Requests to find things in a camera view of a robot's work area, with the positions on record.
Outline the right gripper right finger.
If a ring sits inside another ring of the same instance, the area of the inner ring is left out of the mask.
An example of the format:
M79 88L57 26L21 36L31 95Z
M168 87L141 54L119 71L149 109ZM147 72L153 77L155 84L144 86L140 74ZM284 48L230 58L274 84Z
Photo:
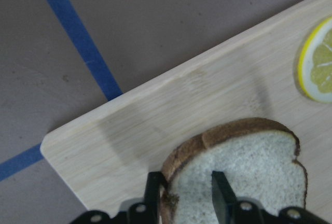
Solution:
M218 223L231 223L237 197L223 172L212 172L212 202Z

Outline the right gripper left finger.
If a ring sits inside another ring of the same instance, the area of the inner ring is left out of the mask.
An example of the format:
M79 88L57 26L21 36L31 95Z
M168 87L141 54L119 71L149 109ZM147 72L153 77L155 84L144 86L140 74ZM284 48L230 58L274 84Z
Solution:
M161 172L149 172L144 192L144 205L147 223L159 223L160 188L164 176Z

